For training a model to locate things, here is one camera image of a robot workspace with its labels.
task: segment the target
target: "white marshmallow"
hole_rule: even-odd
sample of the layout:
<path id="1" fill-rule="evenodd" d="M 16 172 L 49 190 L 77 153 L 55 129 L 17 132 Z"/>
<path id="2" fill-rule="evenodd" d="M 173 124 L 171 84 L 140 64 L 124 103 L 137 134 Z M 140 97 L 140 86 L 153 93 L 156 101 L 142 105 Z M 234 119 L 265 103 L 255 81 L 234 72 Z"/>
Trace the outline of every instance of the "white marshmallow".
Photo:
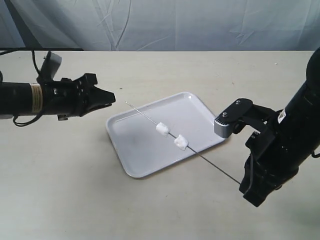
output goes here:
<path id="1" fill-rule="evenodd" d="M 174 140 L 174 144 L 184 151 L 188 147 L 189 142 L 184 136 L 179 134 L 179 136 Z"/>
<path id="2" fill-rule="evenodd" d="M 162 122 L 159 122 L 159 124 L 155 127 L 155 129 L 163 136 L 168 136 L 169 132 L 170 132 L 170 128 L 167 127 L 165 124 L 163 124 Z"/>

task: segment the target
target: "plastic tray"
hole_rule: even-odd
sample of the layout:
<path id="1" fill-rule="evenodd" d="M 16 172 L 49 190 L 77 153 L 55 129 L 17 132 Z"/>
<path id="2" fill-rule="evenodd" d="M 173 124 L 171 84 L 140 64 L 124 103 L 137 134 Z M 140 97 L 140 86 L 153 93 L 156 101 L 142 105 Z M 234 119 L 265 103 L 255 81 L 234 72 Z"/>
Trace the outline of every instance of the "plastic tray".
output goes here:
<path id="1" fill-rule="evenodd" d="M 166 124 L 174 136 L 183 135 L 197 152 L 224 141 L 214 132 L 215 116 L 190 92 L 138 109 L 156 123 Z M 134 109 L 112 116 L 105 126 L 125 172 L 133 178 L 143 178 L 195 154 L 188 148 L 179 149 L 173 137 L 162 136 L 155 124 Z"/>

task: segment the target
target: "white table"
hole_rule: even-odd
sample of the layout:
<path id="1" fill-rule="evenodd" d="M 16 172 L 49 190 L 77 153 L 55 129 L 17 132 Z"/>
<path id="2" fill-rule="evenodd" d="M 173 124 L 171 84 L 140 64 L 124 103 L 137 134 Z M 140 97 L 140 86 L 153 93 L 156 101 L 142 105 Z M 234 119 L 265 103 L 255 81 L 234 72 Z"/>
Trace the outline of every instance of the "white table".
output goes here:
<path id="1" fill-rule="evenodd" d="M 316 239 L 320 160 L 255 208 L 238 185 L 199 157 L 146 179 L 125 174 L 105 121 L 189 91 L 215 114 L 235 99 L 281 109 L 305 80 L 311 52 L 58 52 L 56 79 L 96 73 L 117 102 L 85 117 L 0 122 L 0 239 Z M 39 66 L 45 52 L 37 52 Z M 5 82 L 35 82 L 30 52 L 0 57 Z M 247 127 L 204 155 L 241 180 Z"/>

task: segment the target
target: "label sticker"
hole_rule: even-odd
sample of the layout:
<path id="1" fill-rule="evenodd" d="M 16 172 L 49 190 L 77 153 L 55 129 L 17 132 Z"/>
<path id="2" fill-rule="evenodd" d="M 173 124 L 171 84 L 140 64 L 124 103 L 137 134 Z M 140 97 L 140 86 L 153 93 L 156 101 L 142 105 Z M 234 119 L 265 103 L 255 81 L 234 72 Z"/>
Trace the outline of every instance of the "label sticker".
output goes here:
<path id="1" fill-rule="evenodd" d="M 283 109 L 278 116 L 278 123 L 281 123 L 283 119 L 285 119 L 285 117 L 286 117 L 286 111 Z"/>
<path id="2" fill-rule="evenodd" d="M 32 112 L 38 113 L 43 107 L 43 94 L 40 84 L 30 83 L 32 91 Z"/>

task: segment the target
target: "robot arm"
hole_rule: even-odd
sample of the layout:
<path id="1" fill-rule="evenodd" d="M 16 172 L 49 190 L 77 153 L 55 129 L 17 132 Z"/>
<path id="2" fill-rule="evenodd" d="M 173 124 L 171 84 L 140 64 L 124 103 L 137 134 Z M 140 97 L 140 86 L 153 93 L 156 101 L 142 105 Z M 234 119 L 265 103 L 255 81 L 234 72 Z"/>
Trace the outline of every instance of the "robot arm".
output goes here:
<path id="1" fill-rule="evenodd" d="M 36 84 L 0 81 L 0 119 L 13 117 L 18 127 L 34 123 L 43 115 L 57 115 L 58 120 L 82 117 L 92 111 L 106 108 L 116 101 L 115 95 L 95 87 L 98 83 L 93 73 L 71 80 L 54 81 L 62 58 L 48 52 L 38 72 Z M 17 122 L 19 116 L 35 116 L 29 122 Z"/>
<path id="2" fill-rule="evenodd" d="M 246 147 L 250 156 L 244 164 L 239 190 L 258 207 L 266 197 L 293 178 L 299 165 L 320 145 L 320 48 L 311 56 L 306 81 L 280 111 L 238 99 L 214 122 L 214 132 L 223 138 L 238 134 L 246 125 L 252 133 Z"/>

